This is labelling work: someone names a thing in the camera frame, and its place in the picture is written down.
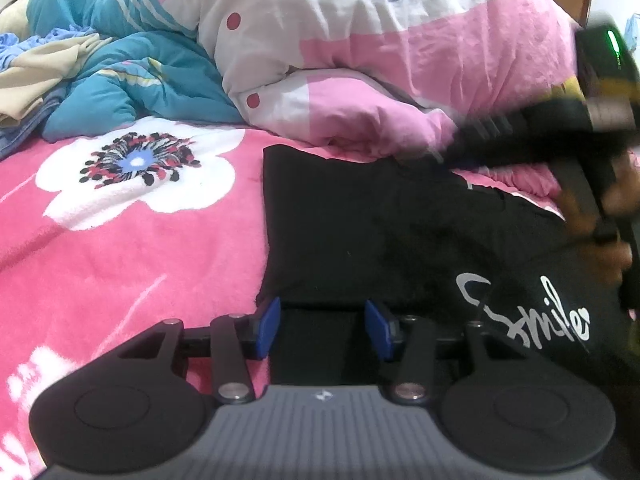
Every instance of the pink fleece blanket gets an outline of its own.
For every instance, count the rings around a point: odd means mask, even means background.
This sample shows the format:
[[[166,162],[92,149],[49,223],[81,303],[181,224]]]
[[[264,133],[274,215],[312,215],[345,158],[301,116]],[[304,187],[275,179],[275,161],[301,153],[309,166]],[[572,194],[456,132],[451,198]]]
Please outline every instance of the pink fleece blanket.
[[[2,163],[1,480],[43,467],[27,418],[51,383],[159,320],[205,326],[255,308],[267,254],[262,150],[278,142],[305,149],[260,130],[146,118],[95,139],[38,141]],[[160,171],[137,171],[149,150]],[[131,168],[120,182],[107,178],[114,161]],[[189,374],[203,391],[207,369]],[[261,392],[267,363],[251,370]]]

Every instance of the red dot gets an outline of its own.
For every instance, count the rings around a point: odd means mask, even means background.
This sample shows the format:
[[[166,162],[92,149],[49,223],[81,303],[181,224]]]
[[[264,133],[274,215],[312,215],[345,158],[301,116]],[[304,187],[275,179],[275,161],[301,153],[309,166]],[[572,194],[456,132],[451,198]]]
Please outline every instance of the red dot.
[[[240,14],[232,12],[226,19],[226,28],[229,30],[236,30],[238,27],[240,27]]]
[[[246,105],[249,108],[257,108],[260,106],[260,96],[258,94],[251,94],[246,98]]]

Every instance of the black t-shirt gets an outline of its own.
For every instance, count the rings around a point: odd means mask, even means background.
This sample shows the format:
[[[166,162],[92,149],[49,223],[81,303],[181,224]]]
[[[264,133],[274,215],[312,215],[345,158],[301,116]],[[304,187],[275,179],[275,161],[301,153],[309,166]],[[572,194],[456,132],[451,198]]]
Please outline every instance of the black t-shirt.
[[[274,382],[370,381],[367,299],[448,326],[481,314],[591,381],[604,353],[623,351],[630,320],[617,291],[592,279],[575,248],[558,251],[562,219],[522,198],[422,162],[272,146],[264,201],[270,252],[258,300],[280,296],[286,307]]]

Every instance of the gray gripper base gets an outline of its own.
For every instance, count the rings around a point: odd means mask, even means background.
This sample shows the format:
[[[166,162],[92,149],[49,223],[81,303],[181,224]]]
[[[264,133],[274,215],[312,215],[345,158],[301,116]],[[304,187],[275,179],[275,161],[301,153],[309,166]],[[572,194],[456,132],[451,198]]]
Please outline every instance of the gray gripper base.
[[[590,466],[545,476],[603,480]],[[188,450],[145,471],[112,476],[53,466],[41,480],[516,480],[453,446],[426,410],[375,386],[270,386],[258,401],[220,408]]]

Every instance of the beige garment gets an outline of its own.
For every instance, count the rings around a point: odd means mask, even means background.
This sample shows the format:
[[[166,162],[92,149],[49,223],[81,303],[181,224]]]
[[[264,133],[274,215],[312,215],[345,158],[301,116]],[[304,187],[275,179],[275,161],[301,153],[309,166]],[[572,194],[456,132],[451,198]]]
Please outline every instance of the beige garment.
[[[12,60],[0,73],[0,127],[15,126],[63,79],[75,77],[86,59],[113,38],[99,34],[52,41]]]
[[[18,0],[0,12],[0,34],[12,32],[20,41],[30,37],[27,21],[27,4],[29,0]]]

